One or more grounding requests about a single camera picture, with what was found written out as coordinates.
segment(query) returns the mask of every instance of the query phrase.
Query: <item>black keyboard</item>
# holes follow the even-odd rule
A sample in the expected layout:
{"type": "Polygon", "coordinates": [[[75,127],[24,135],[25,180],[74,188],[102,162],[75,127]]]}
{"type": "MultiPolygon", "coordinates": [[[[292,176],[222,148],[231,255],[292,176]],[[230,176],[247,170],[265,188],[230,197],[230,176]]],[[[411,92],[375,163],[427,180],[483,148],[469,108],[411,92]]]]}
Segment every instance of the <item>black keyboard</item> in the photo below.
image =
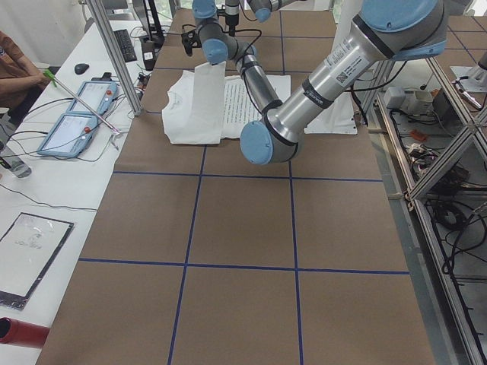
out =
{"type": "Polygon", "coordinates": [[[125,62],[135,61],[137,56],[135,55],[134,46],[127,29],[114,30],[116,42],[119,44],[122,51],[123,60],[125,62]]]}

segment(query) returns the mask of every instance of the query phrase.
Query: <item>brown shirt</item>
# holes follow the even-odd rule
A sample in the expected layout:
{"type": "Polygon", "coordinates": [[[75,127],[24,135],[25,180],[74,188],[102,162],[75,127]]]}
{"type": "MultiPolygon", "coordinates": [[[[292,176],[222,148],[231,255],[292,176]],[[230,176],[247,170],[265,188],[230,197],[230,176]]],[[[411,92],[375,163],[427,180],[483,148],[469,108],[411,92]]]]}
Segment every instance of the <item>brown shirt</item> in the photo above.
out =
{"type": "MultiPolygon", "coordinates": [[[[24,54],[14,41],[5,33],[0,31],[0,78],[25,78],[29,76],[17,60],[24,54]]],[[[28,90],[8,93],[0,97],[0,106],[15,108],[27,96],[28,90]]]]}

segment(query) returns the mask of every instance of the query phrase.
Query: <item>red cylinder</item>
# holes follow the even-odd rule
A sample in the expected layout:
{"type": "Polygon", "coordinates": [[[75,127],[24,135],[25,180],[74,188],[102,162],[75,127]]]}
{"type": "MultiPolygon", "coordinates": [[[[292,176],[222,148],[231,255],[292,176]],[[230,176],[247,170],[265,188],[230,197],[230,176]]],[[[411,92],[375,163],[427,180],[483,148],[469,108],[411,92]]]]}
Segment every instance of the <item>red cylinder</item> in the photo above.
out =
{"type": "Polygon", "coordinates": [[[41,348],[46,342],[49,328],[12,318],[0,319],[0,344],[26,348],[41,348]]]}

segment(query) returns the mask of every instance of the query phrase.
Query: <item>orange object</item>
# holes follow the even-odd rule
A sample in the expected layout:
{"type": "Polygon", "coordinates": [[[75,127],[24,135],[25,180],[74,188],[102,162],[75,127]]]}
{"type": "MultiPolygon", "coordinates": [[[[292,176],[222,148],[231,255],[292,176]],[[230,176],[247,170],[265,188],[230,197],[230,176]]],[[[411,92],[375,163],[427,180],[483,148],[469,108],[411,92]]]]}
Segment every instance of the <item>orange object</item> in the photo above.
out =
{"type": "Polygon", "coordinates": [[[418,129],[413,129],[409,135],[419,142],[426,142],[428,140],[428,135],[421,133],[418,129]]]}

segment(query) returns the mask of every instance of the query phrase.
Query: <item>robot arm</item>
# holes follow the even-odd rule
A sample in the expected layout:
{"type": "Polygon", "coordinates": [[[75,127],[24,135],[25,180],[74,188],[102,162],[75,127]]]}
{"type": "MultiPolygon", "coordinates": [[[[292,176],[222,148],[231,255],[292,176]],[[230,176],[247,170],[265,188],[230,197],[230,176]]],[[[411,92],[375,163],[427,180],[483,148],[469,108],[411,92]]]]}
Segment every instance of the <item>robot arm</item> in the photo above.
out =
{"type": "Polygon", "coordinates": [[[350,34],[284,103],[270,86],[253,47],[223,33],[214,5],[195,0],[193,14],[208,61],[236,62],[263,115],[244,127],[240,146],[250,162],[266,164],[292,159],[301,148],[304,127],[376,61],[440,54],[446,44],[449,4],[449,0],[364,0],[350,34]]]}

